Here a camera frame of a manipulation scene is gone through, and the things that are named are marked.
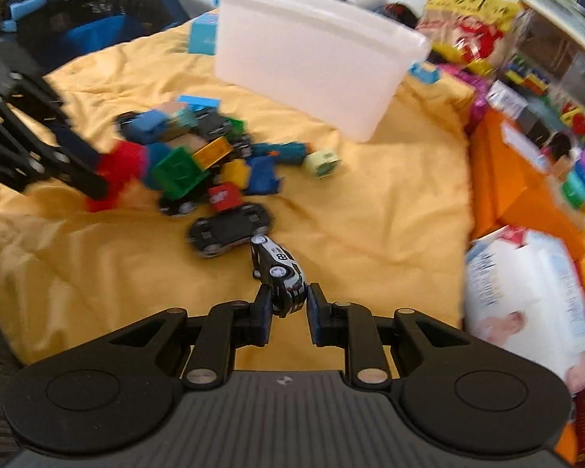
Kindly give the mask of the black white toy car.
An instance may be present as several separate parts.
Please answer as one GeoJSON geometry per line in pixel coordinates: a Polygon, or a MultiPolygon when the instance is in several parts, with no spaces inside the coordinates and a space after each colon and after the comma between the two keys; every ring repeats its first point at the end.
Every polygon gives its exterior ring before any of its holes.
{"type": "Polygon", "coordinates": [[[271,288],[273,314],[280,318],[298,312],[308,284],[300,264],[283,246],[258,234],[250,239],[253,276],[271,288]]]}

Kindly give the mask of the long red duplo brick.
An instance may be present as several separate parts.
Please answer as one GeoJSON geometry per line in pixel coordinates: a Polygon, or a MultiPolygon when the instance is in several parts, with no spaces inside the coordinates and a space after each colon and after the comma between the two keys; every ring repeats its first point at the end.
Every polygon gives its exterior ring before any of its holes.
{"type": "Polygon", "coordinates": [[[142,179],[147,171],[147,149],[127,140],[115,140],[114,147],[101,155],[95,171],[106,180],[107,191],[99,200],[86,199],[89,213],[114,209],[129,183],[142,179]]]}

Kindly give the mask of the green duplo brick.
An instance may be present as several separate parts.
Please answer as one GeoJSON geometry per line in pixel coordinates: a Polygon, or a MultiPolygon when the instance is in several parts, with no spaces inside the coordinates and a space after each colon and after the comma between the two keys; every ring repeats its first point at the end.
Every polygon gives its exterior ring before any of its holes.
{"type": "Polygon", "coordinates": [[[171,200],[188,195],[208,176],[184,148],[175,148],[151,169],[151,173],[163,195],[171,200]]]}

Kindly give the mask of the yellow duplo brick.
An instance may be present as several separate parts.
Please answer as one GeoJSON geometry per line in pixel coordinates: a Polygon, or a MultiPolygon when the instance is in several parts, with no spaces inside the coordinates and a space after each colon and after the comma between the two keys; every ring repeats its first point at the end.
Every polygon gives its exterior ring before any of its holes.
{"type": "Polygon", "coordinates": [[[201,170],[207,170],[227,158],[232,151],[233,147],[227,138],[220,136],[193,152],[192,158],[201,170]]]}

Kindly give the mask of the small red cube block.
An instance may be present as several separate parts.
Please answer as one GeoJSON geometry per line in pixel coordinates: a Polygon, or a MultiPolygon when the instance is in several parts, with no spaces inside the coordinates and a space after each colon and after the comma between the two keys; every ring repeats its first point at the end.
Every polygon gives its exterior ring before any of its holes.
{"type": "Polygon", "coordinates": [[[242,191],[235,183],[225,182],[208,190],[209,203],[215,213],[236,209],[244,203],[242,191]]]}

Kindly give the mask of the black toy sports car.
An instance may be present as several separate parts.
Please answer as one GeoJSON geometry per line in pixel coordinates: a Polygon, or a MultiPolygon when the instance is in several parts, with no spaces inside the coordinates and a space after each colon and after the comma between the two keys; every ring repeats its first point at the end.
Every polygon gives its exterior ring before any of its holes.
{"type": "Polygon", "coordinates": [[[259,203],[244,203],[221,213],[198,218],[188,229],[187,239],[203,258],[214,258],[253,236],[267,236],[272,227],[270,211],[259,203]]]}

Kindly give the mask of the dark blue bag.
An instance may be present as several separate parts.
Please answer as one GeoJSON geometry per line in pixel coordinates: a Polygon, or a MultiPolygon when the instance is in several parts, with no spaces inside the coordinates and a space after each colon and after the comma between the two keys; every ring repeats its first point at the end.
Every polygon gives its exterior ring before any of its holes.
{"type": "Polygon", "coordinates": [[[188,20],[179,0],[19,0],[7,6],[0,37],[21,46],[48,73],[188,20]]]}

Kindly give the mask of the yellow quilted cloth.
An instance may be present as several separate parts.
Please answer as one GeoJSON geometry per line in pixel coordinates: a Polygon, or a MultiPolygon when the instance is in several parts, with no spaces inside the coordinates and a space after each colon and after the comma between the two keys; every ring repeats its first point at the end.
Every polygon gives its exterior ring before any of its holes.
{"type": "MultiPolygon", "coordinates": [[[[280,169],[282,188],[263,202],[272,238],[333,301],[389,316],[398,307],[449,324],[462,317],[464,255],[472,225],[464,123],[440,81],[407,77],[373,138],[336,130],[213,76],[209,56],[187,50],[188,25],[121,43],[48,76],[76,129],[101,150],[115,117],[183,94],[221,100],[261,142],[301,140],[334,150],[336,171],[316,179],[280,169]]],[[[20,195],[0,184],[0,328],[26,363],[75,347],[169,307],[203,315],[251,300],[250,251],[213,259],[189,245],[189,218],[155,209],[88,213],[59,182],[20,195]]]]}

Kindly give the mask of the blue duplo brick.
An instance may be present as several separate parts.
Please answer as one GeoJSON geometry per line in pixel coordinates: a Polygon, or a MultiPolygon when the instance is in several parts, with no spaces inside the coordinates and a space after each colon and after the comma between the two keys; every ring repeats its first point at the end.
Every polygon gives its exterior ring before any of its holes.
{"type": "Polygon", "coordinates": [[[125,140],[139,145],[158,142],[169,124],[169,116],[158,110],[126,112],[116,117],[119,133],[125,140]]]}

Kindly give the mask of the blue arch block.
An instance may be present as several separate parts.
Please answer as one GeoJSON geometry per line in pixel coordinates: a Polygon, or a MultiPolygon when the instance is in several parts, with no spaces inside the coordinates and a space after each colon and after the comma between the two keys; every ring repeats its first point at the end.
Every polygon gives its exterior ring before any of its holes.
{"type": "Polygon", "coordinates": [[[250,167],[247,195],[276,195],[280,191],[281,180],[276,175],[276,161],[273,156],[247,158],[250,167]]]}

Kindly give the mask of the pale green toy block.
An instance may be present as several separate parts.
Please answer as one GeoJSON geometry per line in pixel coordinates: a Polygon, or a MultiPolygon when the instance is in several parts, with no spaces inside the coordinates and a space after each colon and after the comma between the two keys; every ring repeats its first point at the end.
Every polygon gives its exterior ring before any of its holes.
{"type": "Polygon", "coordinates": [[[306,155],[303,161],[304,169],[313,177],[320,179],[329,176],[339,165],[340,158],[331,150],[319,150],[306,155]]]}

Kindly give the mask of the light blue flat brick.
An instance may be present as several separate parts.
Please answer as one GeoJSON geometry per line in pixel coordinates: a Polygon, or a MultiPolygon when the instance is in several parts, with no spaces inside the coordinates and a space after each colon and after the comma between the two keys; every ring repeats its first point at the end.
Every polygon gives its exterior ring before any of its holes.
{"type": "Polygon", "coordinates": [[[221,100],[219,99],[194,95],[181,95],[177,98],[177,100],[180,103],[189,105],[192,111],[199,111],[203,109],[217,110],[221,104],[221,100]]]}

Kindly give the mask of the white baby wipes pack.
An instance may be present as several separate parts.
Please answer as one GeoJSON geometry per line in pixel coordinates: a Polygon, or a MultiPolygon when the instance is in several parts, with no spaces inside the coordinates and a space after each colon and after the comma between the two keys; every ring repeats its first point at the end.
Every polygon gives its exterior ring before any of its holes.
{"type": "Polygon", "coordinates": [[[585,293],[563,241],[505,226],[466,253],[466,331],[585,390],[585,293]]]}

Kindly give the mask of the light blue small box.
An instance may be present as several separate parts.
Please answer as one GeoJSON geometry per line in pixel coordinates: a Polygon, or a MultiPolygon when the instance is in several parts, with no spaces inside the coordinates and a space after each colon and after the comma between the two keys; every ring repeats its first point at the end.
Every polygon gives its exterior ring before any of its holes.
{"type": "Polygon", "coordinates": [[[218,15],[206,13],[191,22],[188,41],[190,54],[213,56],[216,50],[218,15]]]}

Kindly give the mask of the white plastic storage bin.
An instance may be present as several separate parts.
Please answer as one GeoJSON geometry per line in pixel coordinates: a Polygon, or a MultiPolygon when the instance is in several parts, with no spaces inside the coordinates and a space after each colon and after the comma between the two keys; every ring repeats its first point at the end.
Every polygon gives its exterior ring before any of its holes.
{"type": "Polygon", "coordinates": [[[218,0],[214,73],[371,140],[430,40],[338,0],[218,0]]]}

